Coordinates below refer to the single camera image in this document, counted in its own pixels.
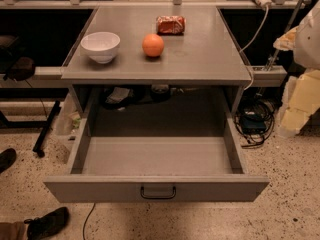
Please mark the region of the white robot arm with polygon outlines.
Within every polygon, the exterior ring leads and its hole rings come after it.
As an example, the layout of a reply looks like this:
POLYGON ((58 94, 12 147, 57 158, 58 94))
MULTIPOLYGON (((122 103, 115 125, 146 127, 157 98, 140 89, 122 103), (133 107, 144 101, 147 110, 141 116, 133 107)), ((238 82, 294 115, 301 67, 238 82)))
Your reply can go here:
POLYGON ((283 105, 279 135, 292 137, 320 108, 320 1, 297 27, 273 43, 281 51, 293 51, 294 62, 305 68, 294 85, 289 85, 289 99, 283 105))

